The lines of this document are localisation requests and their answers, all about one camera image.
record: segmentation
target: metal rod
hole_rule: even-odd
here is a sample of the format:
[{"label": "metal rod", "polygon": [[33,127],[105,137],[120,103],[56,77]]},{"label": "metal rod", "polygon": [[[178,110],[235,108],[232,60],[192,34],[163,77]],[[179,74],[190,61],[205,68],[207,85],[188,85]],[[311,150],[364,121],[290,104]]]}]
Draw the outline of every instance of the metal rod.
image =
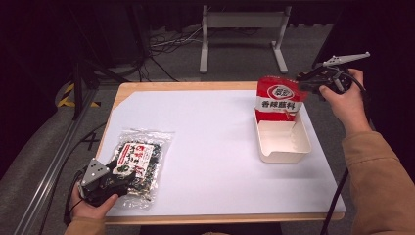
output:
[{"label": "metal rod", "polygon": [[15,230],[15,235],[20,234],[28,234],[30,231],[31,226],[33,225],[35,219],[40,213],[40,210],[46,201],[46,198],[49,195],[49,192],[57,180],[58,172],[60,168],[63,166],[65,162],[65,157],[69,150],[69,145],[73,139],[73,136],[76,130],[79,128],[82,119],[84,118],[90,104],[92,103],[97,90],[88,90],[83,107],[84,109],[79,114],[79,117],[76,120],[73,120],[69,126],[69,129],[62,141],[58,152],[56,153],[54,159],[52,160],[51,164],[49,165],[48,170],[46,171],[43,179],[40,181],[40,184],[29,204],[27,207],[18,227]]}]

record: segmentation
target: beige sleeve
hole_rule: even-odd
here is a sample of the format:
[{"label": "beige sleeve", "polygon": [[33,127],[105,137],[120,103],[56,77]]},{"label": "beige sleeve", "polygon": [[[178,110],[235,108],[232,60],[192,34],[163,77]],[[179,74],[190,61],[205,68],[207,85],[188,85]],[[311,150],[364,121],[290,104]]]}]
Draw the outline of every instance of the beige sleeve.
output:
[{"label": "beige sleeve", "polygon": [[355,133],[343,147],[357,210],[352,234],[415,234],[415,186],[382,135]]},{"label": "beige sleeve", "polygon": [[85,217],[74,217],[65,235],[104,235],[105,220]]}]

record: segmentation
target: plastic package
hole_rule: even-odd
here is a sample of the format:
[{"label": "plastic package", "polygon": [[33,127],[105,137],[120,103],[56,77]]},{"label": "plastic package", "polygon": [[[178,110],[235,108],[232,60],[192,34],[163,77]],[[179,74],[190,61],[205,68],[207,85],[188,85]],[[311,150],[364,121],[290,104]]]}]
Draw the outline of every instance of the plastic package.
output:
[{"label": "plastic package", "polygon": [[135,171],[136,175],[127,195],[117,200],[116,207],[148,209],[153,204],[163,159],[172,138],[171,132],[145,129],[121,133],[112,157],[117,162],[113,174],[126,176]]},{"label": "plastic package", "polygon": [[256,89],[256,120],[294,121],[307,92],[300,91],[298,84],[288,78],[264,76]]}]

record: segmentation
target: gray carpet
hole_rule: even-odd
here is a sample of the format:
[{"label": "gray carpet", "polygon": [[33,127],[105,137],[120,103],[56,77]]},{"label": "gray carpet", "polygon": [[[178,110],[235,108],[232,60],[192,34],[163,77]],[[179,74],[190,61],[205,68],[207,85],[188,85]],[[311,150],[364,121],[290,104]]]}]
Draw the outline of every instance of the gray carpet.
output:
[{"label": "gray carpet", "polygon": [[[289,73],[295,77],[301,71],[309,71],[331,27],[329,25],[314,27],[289,27],[282,45]],[[260,77],[280,74],[269,42],[275,37],[275,32],[260,29],[257,33],[247,36],[231,30],[218,31],[209,39],[208,72],[199,73],[201,43],[193,42],[169,54],[155,56],[155,60],[180,80],[195,81],[246,81],[258,80]],[[145,63],[148,79],[152,81],[169,81],[165,73],[151,60]],[[128,77],[139,80],[137,73]],[[100,108],[89,108],[86,117],[78,128],[72,146],[94,127],[105,122],[116,94],[117,85],[110,81],[103,84],[94,101],[101,102]],[[62,97],[62,91],[57,94],[57,101]],[[329,161],[330,167],[337,180],[340,180],[345,162],[341,147],[344,133],[340,123],[333,117],[326,102],[321,102],[316,96],[309,96],[305,101],[311,121]],[[58,148],[69,128],[73,108],[60,107],[27,142],[20,154],[0,182],[0,234],[13,234],[24,211],[29,205],[36,188],[48,169]],[[98,129],[97,138],[101,138],[103,128]],[[86,165],[96,154],[98,144],[88,150],[89,143],[80,144],[70,155],[59,179],[58,187],[49,210],[43,234],[63,234],[66,227],[62,222],[65,199],[69,183],[74,173]],[[348,192],[348,183],[342,193],[346,203],[346,217],[330,224],[330,234],[349,234],[354,209]],[[30,229],[30,234],[38,234],[41,220],[46,210],[46,204]],[[319,234],[321,221],[285,222],[282,223],[284,234]],[[139,226],[108,226],[107,234],[139,234]]]}]

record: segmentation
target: person's left hand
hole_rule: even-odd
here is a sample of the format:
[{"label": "person's left hand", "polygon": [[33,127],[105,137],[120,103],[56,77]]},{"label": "person's left hand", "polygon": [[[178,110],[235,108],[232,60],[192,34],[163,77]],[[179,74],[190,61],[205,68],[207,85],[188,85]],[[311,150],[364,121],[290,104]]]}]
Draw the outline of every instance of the person's left hand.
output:
[{"label": "person's left hand", "polygon": [[[72,189],[72,195],[70,198],[72,206],[82,200],[79,196],[79,190],[77,187],[78,186],[76,183]],[[107,199],[107,201],[105,201],[100,207],[97,208],[89,205],[85,201],[82,201],[73,208],[72,215],[77,217],[102,219],[106,216],[110,208],[113,207],[117,199],[118,194],[113,194]]]}]

